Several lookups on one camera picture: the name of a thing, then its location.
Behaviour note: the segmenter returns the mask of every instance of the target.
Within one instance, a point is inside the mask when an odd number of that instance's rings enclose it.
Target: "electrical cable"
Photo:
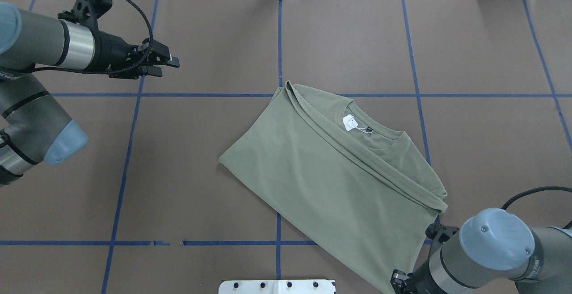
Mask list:
[[[30,71],[30,73],[38,72],[38,71],[60,71],[60,72],[71,72],[71,73],[78,73],[78,74],[111,75],[111,74],[118,74],[121,72],[127,72],[127,71],[133,70],[135,68],[138,68],[145,61],[145,58],[147,58],[149,56],[149,54],[151,54],[151,50],[153,49],[153,30],[151,29],[151,23],[149,23],[149,19],[147,19],[147,16],[143,12],[143,10],[141,10],[141,8],[139,8],[139,6],[137,6],[131,0],[125,0],[125,1],[127,1],[127,3],[129,3],[131,6],[133,6],[139,12],[141,17],[143,17],[143,20],[145,21],[145,25],[147,26],[147,30],[149,31],[149,46],[147,46],[147,49],[145,49],[145,53],[143,54],[143,56],[141,56],[141,58],[139,60],[137,60],[137,62],[135,64],[128,66],[128,67],[125,67],[125,68],[121,68],[120,70],[106,71],[106,72],[81,71],[81,70],[74,70],[72,68],[60,68],[60,67],[49,66],[49,67],[33,68]]]
[[[520,194],[517,194],[516,196],[514,196],[513,198],[510,198],[507,202],[505,202],[504,205],[502,205],[502,207],[500,207],[503,210],[506,210],[513,202],[515,202],[516,200],[524,197],[524,196],[528,196],[529,194],[534,194],[537,192],[541,192],[541,191],[546,191],[546,190],[560,190],[560,191],[566,191],[566,192],[572,192],[572,188],[568,188],[568,187],[560,187],[560,186],[546,186],[546,187],[539,187],[539,188],[534,188],[525,192],[522,192]],[[564,226],[564,229],[570,229],[570,227],[572,227],[572,221],[570,221],[568,223],[568,225]]]

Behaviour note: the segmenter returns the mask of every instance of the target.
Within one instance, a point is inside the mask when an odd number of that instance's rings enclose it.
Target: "white metal plate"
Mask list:
[[[220,284],[219,294],[335,294],[334,284],[334,280],[235,280]]]

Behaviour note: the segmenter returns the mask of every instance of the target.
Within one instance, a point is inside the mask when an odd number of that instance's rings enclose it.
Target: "blue tape grid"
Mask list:
[[[538,51],[538,57],[540,58],[544,74],[546,75],[546,80],[548,81],[548,86],[550,87],[550,92],[552,93],[554,104],[556,104],[556,109],[558,110],[558,117],[560,117],[560,122],[562,123],[562,127],[564,128],[564,135],[566,135],[566,139],[568,140],[568,147],[570,147],[570,151],[572,151],[572,139],[570,139],[570,132],[568,131],[568,125],[566,125],[566,120],[564,119],[564,115],[562,114],[562,109],[560,108],[560,103],[558,102],[558,96],[556,95],[556,91],[554,90],[554,85],[552,84],[552,78],[550,78],[550,72],[548,72],[548,68],[546,67],[544,54],[542,54],[540,44],[538,44],[538,38],[536,36],[536,32],[534,31],[533,21],[530,18],[529,5],[526,3],[526,0],[522,0],[522,4],[525,7],[526,19],[529,22],[530,32],[533,36],[534,45],[536,46]]]
[[[425,156],[427,162],[431,164],[431,158],[429,155],[429,143],[427,142],[427,133],[425,130],[425,118],[423,117],[423,107],[421,104],[421,98],[552,98],[558,110],[558,115],[562,126],[564,128],[564,134],[568,140],[568,145],[570,150],[572,150],[572,139],[570,138],[570,132],[568,131],[568,126],[562,114],[562,109],[558,102],[559,98],[572,98],[572,94],[556,94],[554,90],[554,85],[550,78],[550,73],[546,66],[542,50],[538,43],[538,38],[536,36],[534,26],[530,17],[529,9],[526,0],[523,1],[523,6],[525,9],[527,21],[531,30],[531,35],[535,46],[538,51],[539,58],[543,70],[546,75],[546,80],[549,84],[551,94],[422,94],[419,90],[419,82],[417,80],[417,71],[415,67],[415,59],[413,57],[413,46],[411,40],[411,33],[409,31],[409,21],[407,16],[406,0],[402,0],[403,17],[407,34],[407,44],[409,49],[409,58],[411,62],[411,70],[413,76],[413,84],[415,86],[415,94],[339,94],[344,97],[371,97],[371,98],[415,98],[417,100],[417,108],[419,110],[419,118],[421,131],[423,134],[423,144],[425,147]],[[29,10],[34,8],[36,0],[32,0],[30,3]],[[159,0],[155,0],[155,7],[153,9],[153,19],[151,21],[151,26],[155,25],[155,18],[157,14],[157,7],[159,5]],[[143,93],[143,85],[145,78],[141,78],[139,81],[139,90],[137,93],[55,93],[52,94],[56,97],[136,97],[137,102],[135,103],[135,112],[133,114],[133,121],[131,123],[131,132],[129,135],[129,145],[127,147],[127,155],[125,158],[125,165],[123,168],[123,176],[121,180],[121,188],[117,201],[116,215],[113,223],[112,236],[110,241],[10,241],[4,240],[0,241],[0,245],[15,245],[15,246],[106,246],[109,247],[108,260],[106,263],[106,270],[104,275],[104,282],[102,285],[102,294],[105,294],[107,283],[109,279],[109,273],[113,258],[113,249],[115,246],[168,246],[168,243],[163,243],[162,241],[116,241],[117,227],[119,222],[119,217],[121,213],[121,204],[123,199],[123,193],[125,191],[125,182],[127,175],[127,166],[129,165],[131,148],[133,146],[133,135],[135,132],[135,125],[137,122],[137,116],[139,114],[139,105],[141,103],[141,98],[143,97],[253,97],[253,98],[269,98],[273,94],[259,93],[259,94],[219,94],[219,93]],[[282,0],[278,1],[278,86],[282,86]],[[431,241],[426,240],[424,245],[430,245]],[[182,241],[184,246],[275,246],[276,247],[276,278],[280,279],[281,275],[281,246],[297,246],[297,245],[316,245],[313,241],[286,241],[282,240],[282,218],[280,214],[276,215],[276,240],[272,241]]]
[[[155,26],[155,18],[157,16],[157,6],[159,0],[155,0],[155,7],[153,8],[153,19],[151,19],[151,29]],[[107,284],[109,280],[109,272],[111,270],[111,263],[113,259],[113,250],[115,249],[115,239],[117,236],[117,226],[119,225],[119,215],[121,214],[121,204],[123,203],[123,193],[125,192],[125,182],[127,180],[127,167],[131,159],[131,150],[133,148],[133,134],[135,133],[135,125],[137,123],[137,116],[139,115],[139,105],[141,104],[141,94],[143,93],[143,85],[145,84],[145,77],[142,76],[139,80],[139,90],[137,92],[137,102],[135,103],[135,112],[133,113],[133,122],[131,123],[131,132],[129,134],[129,144],[127,145],[127,155],[125,156],[125,166],[123,166],[123,176],[121,178],[121,188],[119,196],[117,197],[117,208],[115,212],[115,219],[113,221],[113,230],[111,233],[111,240],[109,243],[108,259],[105,266],[104,281],[101,286],[101,294],[107,291]]]

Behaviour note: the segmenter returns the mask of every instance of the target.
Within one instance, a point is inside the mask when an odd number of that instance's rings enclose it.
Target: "olive green t-shirt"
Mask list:
[[[348,131],[349,115],[360,129]],[[394,293],[394,269],[413,269],[425,229],[447,208],[445,188],[404,131],[352,99],[290,82],[220,162],[384,294]]]

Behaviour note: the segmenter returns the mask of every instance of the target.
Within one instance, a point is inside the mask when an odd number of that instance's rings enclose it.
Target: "white sticker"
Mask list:
[[[342,119],[342,121],[344,122],[345,129],[347,131],[350,131],[351,129],[355,129],[356,127],[359,126],[359,124],[356,122],[356,119],[351,114],[346,115]]]

